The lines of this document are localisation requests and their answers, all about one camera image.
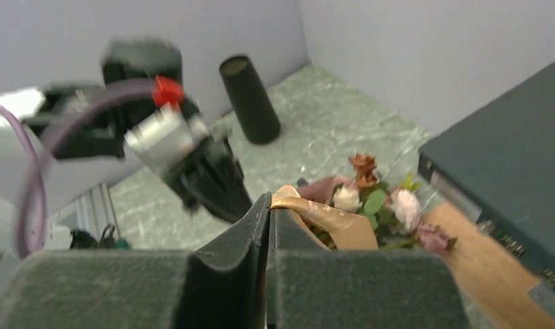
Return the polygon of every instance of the wooden board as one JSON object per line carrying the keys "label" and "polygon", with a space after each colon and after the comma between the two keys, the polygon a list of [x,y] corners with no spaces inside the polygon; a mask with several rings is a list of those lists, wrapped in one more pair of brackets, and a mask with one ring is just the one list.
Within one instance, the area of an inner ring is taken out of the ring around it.
{"label": "wooden board", "polygon": [[489,236],[479,232],[447,202],[427,214],[426,223],[457,236],[445,259],[455,281],[498,328],[555,328],[555,320],[527,295],[540,280]]}

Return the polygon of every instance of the red component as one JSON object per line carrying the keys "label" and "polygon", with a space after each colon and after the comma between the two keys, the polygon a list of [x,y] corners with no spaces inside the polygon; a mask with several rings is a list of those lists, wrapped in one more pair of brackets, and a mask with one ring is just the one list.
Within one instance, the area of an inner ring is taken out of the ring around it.
{"label": "red component", "polygon": [[157,75],[155,78],[156,88],[152,92],[154,103],[160,108],[170,104],[172,108],[180,110],[185,100],[183,85],[175,80]]}

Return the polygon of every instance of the white wall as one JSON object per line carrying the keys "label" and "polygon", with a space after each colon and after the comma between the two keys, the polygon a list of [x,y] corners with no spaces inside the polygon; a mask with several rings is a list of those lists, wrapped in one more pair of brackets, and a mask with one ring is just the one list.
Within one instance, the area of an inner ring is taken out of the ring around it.
{"label": "white wall", "polygon": [[299,0],[312,62],[441,132],[555,60],[555,0]]}
{"label": "white wall", "polygon": [[[184,82],[210,123],[229,110],[218,67],[248,53],[266,85],[306,63],[297,0],[13,0],[0,1],[0,92],[52,81],[101,81],[100,57],[115,36],[161,36],[184,57]],[[15,202],[26,158],[11,133],[0,134],[0,197]],[[102,180],[139,167],[131,157],[56,165],[49,174],[51,209]]]}

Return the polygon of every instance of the marble floor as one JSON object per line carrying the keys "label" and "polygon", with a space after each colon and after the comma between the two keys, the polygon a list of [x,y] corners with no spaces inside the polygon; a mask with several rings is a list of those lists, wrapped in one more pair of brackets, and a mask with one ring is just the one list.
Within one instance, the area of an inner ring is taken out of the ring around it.
{"label": "marble floor", "polygon": [[[256,198],[298,178],[312,181],[332,174],[351,175],[348,156],[376,157],[384,179],[397,183],[416,172],[418,147],[432,134],[317,66],[307,66],[269,89],[282,122],[281,136],[270,145],[249,144],[236,117],[218,125],[232,128],[230,143],[245,172],[249,194]],[[121,234],[135,248],[197,249],[228,225],[200,210],[192,217],[181,201],[147,169],[110,190]],[[428,185],[419,191],[427,212],[443,199]],[[492,328],[463,296],[473,328]]]}

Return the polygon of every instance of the black cup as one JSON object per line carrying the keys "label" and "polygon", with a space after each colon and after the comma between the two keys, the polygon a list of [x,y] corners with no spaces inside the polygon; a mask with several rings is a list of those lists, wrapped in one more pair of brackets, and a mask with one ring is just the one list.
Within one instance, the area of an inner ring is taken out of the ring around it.
{"label": "black cup", "polygon": [[232,56],[221,64],[219,73],[245,138],[258,145],[274,141],[282,125],[251,60],[246,55]]}

